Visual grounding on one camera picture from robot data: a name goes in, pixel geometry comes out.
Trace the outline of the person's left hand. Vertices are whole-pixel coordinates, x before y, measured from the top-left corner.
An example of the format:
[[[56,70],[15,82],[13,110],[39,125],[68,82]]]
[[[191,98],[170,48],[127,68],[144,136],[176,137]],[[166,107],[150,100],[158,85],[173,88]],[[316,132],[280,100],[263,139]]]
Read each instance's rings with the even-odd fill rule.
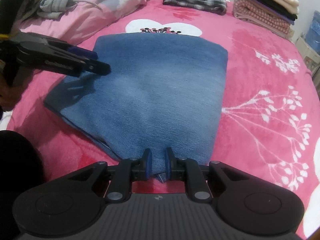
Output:
[[[29,83],[33,79],[33,74],[29,75],[23,82],[22,85],[16,87],[9,87],[5,79],[1,75],[0,81],[0,106],[3,111],[11,111],[19,103],[23,93],[28,88]]]

